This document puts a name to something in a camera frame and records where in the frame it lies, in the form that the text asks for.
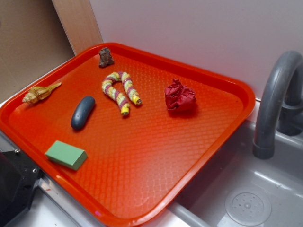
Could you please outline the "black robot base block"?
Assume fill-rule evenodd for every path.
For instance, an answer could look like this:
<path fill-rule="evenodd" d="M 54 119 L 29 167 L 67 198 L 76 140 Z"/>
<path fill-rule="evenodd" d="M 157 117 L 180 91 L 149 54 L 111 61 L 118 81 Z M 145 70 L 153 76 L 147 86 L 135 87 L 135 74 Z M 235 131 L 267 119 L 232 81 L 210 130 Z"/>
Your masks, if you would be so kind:
<path fill-rule="evenodd" d="M 22 150 L 0 154 L 0 225 L 7 227 L 30 211 L 42 171 Z"/>

